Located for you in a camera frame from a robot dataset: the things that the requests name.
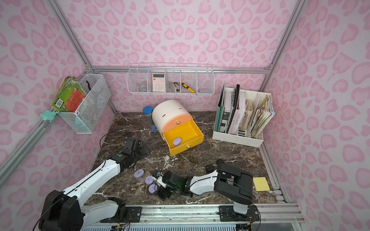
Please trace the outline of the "white round drawer cabinet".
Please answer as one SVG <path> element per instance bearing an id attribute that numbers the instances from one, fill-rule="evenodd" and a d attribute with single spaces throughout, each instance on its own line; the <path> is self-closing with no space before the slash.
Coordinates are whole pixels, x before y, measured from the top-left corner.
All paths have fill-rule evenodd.
<path id="1" fill-rule="evenodd" d="M 154 108 L 152 118 L 163 140 L 164 136 L 161 130 L 162 126 L 164 125 L 164 122 L 162 120 L 162 117 L 165 114 L 176 116 L 185 113 L 189 112 L 177 100 L 167 100 L 165 102 L 160 103 Z"/>

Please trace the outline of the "purple earphone case bottom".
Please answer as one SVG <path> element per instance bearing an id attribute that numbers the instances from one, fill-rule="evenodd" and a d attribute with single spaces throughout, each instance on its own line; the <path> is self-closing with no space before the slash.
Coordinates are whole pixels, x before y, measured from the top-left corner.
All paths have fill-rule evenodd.
<path id="1" fill-rule="evenodd" d="M 158 186 L 156 184 L 151 184 L 148 188 L 148 191 L 151 193 L 151 194 L 156 194 L 157 191 L 158 191 Z"/>

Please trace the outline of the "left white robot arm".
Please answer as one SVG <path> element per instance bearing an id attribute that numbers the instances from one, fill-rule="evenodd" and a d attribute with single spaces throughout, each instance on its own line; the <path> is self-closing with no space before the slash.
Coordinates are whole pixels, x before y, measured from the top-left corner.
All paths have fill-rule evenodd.
<path id="1" fill-rule="evenodd" d="M 81 231 L 100 221 L 129 221 L 130 215 L 123 199 L 110 197 L 92 206 L 85 203 L 109 180 L 149 156 L 147 145 L 137 138 L 126 138 L 123 147 L 83 179 L 64 190 L 50 192 L 45 198 L 41 216 L 34 228 L 41 231 Z"/>

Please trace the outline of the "orange top drawer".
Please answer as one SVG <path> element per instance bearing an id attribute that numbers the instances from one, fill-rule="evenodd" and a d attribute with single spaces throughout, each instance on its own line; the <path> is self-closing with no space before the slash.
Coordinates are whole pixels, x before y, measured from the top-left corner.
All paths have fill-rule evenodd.
<path id="1" fill-rule="evenodd" d="M 162 126 L 162 133 L 168 132 L 182 124 L 185 124 L 186 122 L 189 122 L 193 119 L 193 117 L 189 113 L 172 116 L 165 114 L 162 117 L 162 120 L 164 122 L 164 125 Z"/>

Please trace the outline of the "yellow drawer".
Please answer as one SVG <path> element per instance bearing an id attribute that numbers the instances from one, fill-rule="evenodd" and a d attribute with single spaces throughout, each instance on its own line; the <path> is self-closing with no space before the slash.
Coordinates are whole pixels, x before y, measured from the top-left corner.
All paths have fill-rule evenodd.
<path id="1" fill-rule="evenodd" d="M 163 136 L 169 147 L 169 153 L 171 156 L 176 156 L 204 141 L 204 134 L 201 132 L 194 120 L 163 133 Z M 177 137 L 180 137 L 182 142 L 179 146 L 175 147 L 172 144 L 172 141 Z"/>

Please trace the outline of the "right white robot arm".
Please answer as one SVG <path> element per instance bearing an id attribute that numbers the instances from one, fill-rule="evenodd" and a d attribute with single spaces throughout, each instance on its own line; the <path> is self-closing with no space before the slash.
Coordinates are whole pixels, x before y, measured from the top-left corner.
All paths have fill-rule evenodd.
<path id="1" fill-rule="evenodd" d="M 206 167 L 207 174 L 202 176 L 181 177 L 171 171 L 155 171 L 151 178 L 154 194 L 161 200 L 169 199 L 176 192 L 192 198 L 208 192 L 219 193 L 233 201 L 234 212 L 241 215 L 248 213 L 252 205 L 253 176 L 251 173 L 225 163 Z"/>

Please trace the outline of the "purple earphone case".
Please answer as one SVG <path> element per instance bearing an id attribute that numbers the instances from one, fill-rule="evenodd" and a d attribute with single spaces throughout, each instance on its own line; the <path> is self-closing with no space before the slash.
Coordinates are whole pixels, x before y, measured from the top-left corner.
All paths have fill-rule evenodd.
<path id="1" fill-rule="evenodd" d="M 152 176 L 147 176 L 146 178 L 145 178 L 145 184 L 146 185 L 152 185 L 154 183 L 154 179 L 153 179 L 153 177 Z"/>
<path id="2" fill-rule="evenodd" d="M 151 193 L 151 194 L 156 194 L 157 191 L 158 191 L 158 186 L 156 184 L 151 184 L 148 188 L 148 191 Z"/>
<path id="3" fill-rule="evenodd" d="M 139 169 L 134 173 L 134 177 L 136 179 L 143 177 L 145 174 L 145 171 L 143 169 Z"/>
<path id="4" fill-rule="evenodd" d="M 179 145 L 181 144 L 181 142 L 182 142 L 182 139 L 181 139 L 180 137 L 177 137 L 177 138 L 175 138 L 175 139 L 172 141 L 172 144 L 173 144 L 175 147 L 177 147 L 177 146 L 179 146 Z"/>

